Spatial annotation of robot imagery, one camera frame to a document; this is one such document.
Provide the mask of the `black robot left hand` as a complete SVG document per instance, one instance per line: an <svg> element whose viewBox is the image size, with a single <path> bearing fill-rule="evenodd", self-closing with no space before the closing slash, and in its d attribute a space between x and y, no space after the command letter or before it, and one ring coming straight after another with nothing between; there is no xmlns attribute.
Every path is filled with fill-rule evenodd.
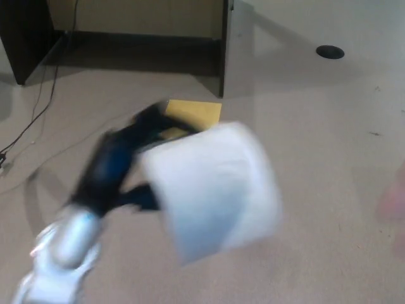
<svg viewBox="0 0 405 304"><path fill-rule="evenodd" d="M96 145L89 163L78 180L68 203L81 206L99 217L125 205L135 205L142 212L158 211L158 200L148 183L121 192L122 184L138 154L153 144L163 144L162 132L185 131L186 136L203 130L178 115L166 114L164 102L154 103L133 116L122 129L105 133Z"/></svg>

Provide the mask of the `person's bare hand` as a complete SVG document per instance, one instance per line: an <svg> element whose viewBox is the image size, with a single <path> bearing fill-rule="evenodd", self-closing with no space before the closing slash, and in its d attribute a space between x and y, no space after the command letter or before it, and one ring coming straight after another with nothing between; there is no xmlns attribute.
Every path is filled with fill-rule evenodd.
<svg viewBox="0 0 405 304"><path fill-rule="evenodd" d="M382 193L375 214L381 224L392 227L392 251L396 257L404 260L404 162Z"/></svg>

